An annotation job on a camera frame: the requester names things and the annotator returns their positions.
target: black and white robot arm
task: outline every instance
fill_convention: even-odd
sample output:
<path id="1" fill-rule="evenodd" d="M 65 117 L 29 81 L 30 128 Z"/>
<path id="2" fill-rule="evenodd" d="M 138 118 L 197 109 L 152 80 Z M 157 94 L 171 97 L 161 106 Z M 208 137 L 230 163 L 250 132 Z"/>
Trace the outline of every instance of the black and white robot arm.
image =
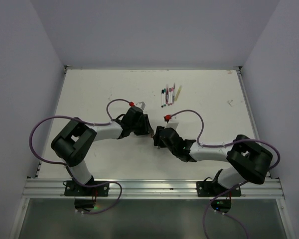
<path id="1" fill-rule="evenodd" d="M 109 125 L 89 126 L 71 120 L 52 141 L 51 148 L 79 183 L 92 184 L 94 178 L 84 160 L 92 143 L 103 139 L 121 139 L 131 132 L 135 135 L 152 134 L 149 118 L 143 113 L 144 107 L 144 103 L 130 107 L 126 114 L 121 115 L 122 119 L 113 119 Z"/>
<path id="2" fill-rule="evenodd" d="M 155 146 L 167 147 L 174 156 L 184 162 L 229 162 L 231 166 L 220 169 L 213 179 L 210 191 L 215 194 L 245 181 L 263 184 L 273 159 L 268 150 L 255 142 L 241 142 L 230 147 L 204 147 L 196 140 L 182 139 L 176 130 L 170 127 L 158 126 L 153 138 Z M 249 138 L 244 135 L 238 135 L 233 141 L 247 139 Z"/>

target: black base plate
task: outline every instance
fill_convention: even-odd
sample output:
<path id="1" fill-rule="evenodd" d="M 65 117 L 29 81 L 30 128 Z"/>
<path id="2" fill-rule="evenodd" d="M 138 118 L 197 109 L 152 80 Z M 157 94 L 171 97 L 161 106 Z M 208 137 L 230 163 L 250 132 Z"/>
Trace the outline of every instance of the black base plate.
<path id="1" fill-rule="evenodd" d="M 94 181 L 94 185 L 105 183 L 106 181 Z M 107 197 L 109 193 L 109 184 L 97 188 L 85 188 L 77 185 L 73 181 L 63 182 L 65 185 L 64 195 L 68 197 L 92 197 L 97 192 L 98 197 Z"/>
<path id="2" fill-rule="evenodd" d="M 206 181 L 206 182 L 198 181 L 198 182 L 196 182 L 197 196 L 198 197 L 215 197 L 215 196 L 217 196 L 217 194 L 215 194 L 213 192 L 209 192 L 209 191 L 204 190 L 204 188 L 210 188 L 211 183 L 212 183 L 211 181 Z M 240 188 L 238 188 L 238 190 L 234 189 L 231 192 L 231 196 L 232 197 L 241 197 Z"/>

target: white table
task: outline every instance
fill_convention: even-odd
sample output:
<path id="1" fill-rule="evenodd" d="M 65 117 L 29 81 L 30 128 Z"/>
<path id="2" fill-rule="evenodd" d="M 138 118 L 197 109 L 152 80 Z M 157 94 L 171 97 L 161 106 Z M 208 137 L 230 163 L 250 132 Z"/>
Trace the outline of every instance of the white table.
<path id="1" fill-rule="evenodd" d="M 161 108 L 161 90 L 166 84 L 182 85 L 178 101 Z M 106 104 L 123 98 L 134 103 L 144 101 L 152 128 L 165 125 L 163 116 L 183 109 L 198 111 L 205 122 L 201 141 L 232 141 L 236 135 L 254 138 L 246 103 L 236 71 L 225 70 L 68 70 L 56 114 L 79 117 L 91 122 L 108 122 Z M 128 104 L 110 106 L 113 117 L 126 113 Z M 199 118 L 192 113 L 177 116 L 177 132 L 184 139 L 196 139 Z M 60 161 L 50 148 L 54 137 L 67 124 L 55 119 L 43 157 Z M 158 149 L 148 136 L 94 142 L 86 163 L 95 179 L 204 179 L 214 177 L 229 163 L 203 161 L 184 163 L 167 149 Z M 42 163 L 39 178 L 69 178 L 63 166 Z"/>

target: marker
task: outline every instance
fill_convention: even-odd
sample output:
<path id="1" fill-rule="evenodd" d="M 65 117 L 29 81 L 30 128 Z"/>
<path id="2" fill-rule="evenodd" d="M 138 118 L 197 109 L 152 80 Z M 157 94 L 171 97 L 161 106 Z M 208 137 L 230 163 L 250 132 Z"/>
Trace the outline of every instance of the marker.
<path id="1" fill-rule="evenodd" d="M 170 102 L 171 102 L 171 88 L 168 89 L 168 102 L 167 102 L 168 106 L 170 106 Z"/>
<path id="2" fill-rule="evenodd" d="M 173 93 L 174 93 L 174 87 L 171 88 L 171 93 L 170 93 L 170 105 L 173 105 Z"/>
<path id="3" fill-rule="evenodd" d="M 181 91 L 181 86 L 179 86 L 179 88 L 178 88 L 178 91 L 177 91 L 177 94 L 175 97 L 175 101 L 177 101 L 180 91 Z"/>
<path id="4" fill-rule="evenodd" d="M 164 90 L 161 91 L 161 107 L 164 107 L 164 103 L 165 103 L 165 95 L 164 95 Z"/>
<path id="5" fill-rule="evenodd" d="M 166 104 L 168 103 L 168 85 L 166 85 Z"/>
<path id="6" fill-rule="evenodd" d="M 176 88 L 175 88 L 175 83 L 174 83 L 174 90 L 173 90 L 173 97 L 172 97 L 173 104 L 174 104 L 174 100 L 175 100 L 175 91 L 176 91 Z"/>
<path id="7" fill-rule="evenodd" d="M 163 102 L 164 106 L 166 106 L 166 89 L 164 89 L 164 99 L 163 100 L 164 100 L 164 102 Z"/>

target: white wall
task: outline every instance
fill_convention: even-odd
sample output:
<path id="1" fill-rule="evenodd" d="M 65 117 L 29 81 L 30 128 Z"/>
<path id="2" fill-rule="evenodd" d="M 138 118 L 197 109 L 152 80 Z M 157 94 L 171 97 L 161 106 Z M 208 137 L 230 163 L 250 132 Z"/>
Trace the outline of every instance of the white wall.
<path id="1" fill-rule="evenodd" d="M 27 175 L 38 161 L 27 141 L 53 113 L 63 66 L 28 0 L 0 0 L 0 239 L 7 238 Z M 48 125 L 38 131 L 40 152 Z"/>
<path id="2" fill-rule="evenodd" d="M 242 66 L 279 0 L 31 0 L 62 62 Z"/>
<path id="3" fill-rule="evenodd" d="M 299 238 L 299 0 L 281 0 L 243 67 L 259 135 L 282 154 L 281 179 Z"/>

